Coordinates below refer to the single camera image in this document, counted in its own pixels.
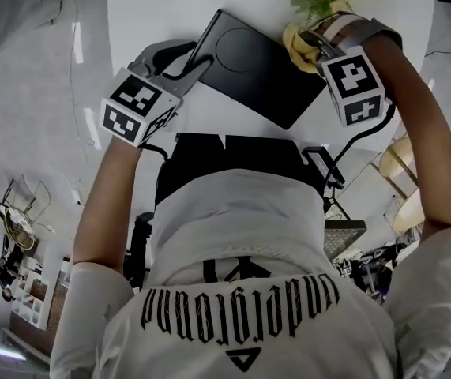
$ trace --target white t-shirt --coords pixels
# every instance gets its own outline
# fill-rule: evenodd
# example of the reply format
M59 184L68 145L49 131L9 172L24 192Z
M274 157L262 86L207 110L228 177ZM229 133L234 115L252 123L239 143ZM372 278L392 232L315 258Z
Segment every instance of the white t-shirt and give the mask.
M322 199L230 170L159 204L155 264L73 267L51 377L432 378L451 354L451 229L394 271L385 307L323 252Z

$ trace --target forearm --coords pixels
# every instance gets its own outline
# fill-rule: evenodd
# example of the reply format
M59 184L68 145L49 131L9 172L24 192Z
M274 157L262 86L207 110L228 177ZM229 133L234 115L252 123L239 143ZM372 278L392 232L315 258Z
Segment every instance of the forearm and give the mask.
M140 149L112 138L81 215L74 263L90 261L122 271L140 155Z
M373 41L366 51L408 131L426 221L451 227L451 131L411 63L392 41L382 42Z

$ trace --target white floor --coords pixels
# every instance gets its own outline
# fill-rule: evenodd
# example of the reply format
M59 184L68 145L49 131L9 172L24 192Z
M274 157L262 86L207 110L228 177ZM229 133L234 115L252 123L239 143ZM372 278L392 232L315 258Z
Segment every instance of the white floor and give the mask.
M64 0L62 14L54 25L22 36L0 53L0 199L11 178L23 174L31 189L43 181L50 190L51 204L38 222L51 225L55 233L41 226L36 233L42 242L60 246L67 253L72 249L82 210L73 203L71 191L76 190L86 200L109 140L99 130L100 145L97 143L84 108L91 109L96 124L103 88L112 77L106 0L76 2L77 13L73 0ZM73 22L80 22L82 63L71 50ZM442 3L435 7L428 51L436 49L451 51L451 6ZM427 57L421 74L427 83L434 79L434 94L451 127L451 55ZM150 143L161 143L168 151L174 146L171 139L158 136ZM336 155L340 149L331 147L330 151ZM340 163L347 182L361 172L362 166L357 164L365 164L376 155L352 149ZM143 154L137 169L133 218L152 211L161 163L160 155ZM400 178L399 184L407 192L414 189L406 178ZM395 210L393 194L372 167L342 193L340 203L350 216L366 221L368 231L359 240L360 247L371 249L395 237L383 218L384 213ZM38 190L34 214L48 202L49 198Z

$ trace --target white table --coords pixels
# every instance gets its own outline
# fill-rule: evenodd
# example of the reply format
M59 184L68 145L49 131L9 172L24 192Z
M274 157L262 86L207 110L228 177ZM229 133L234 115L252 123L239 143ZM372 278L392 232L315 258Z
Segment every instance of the white table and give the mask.
M376 17L403 37L404 53L419 71L432 25L434 0L351 0L357 14ZM107 0L114 73L150 43L166 39L198 40L218 9L280 41L295 20L290 0ZM376 152L386 149L399 124L396 117L380 132L355 144ZM343 128L326 89L299 120L284 130L242 104L197 83L186 95L179 116L167 131L218 133L344 145L378 120Z

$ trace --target sleeve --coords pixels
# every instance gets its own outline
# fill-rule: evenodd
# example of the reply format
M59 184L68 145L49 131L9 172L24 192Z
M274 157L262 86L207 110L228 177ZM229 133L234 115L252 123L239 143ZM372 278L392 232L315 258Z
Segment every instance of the sleeve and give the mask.
M73 266L51 352L51 379L92 376L107 323L132 297L119 272L89 262Z
M451 229L430 236L397 266L385 310L403 378L438 377L451 355Z

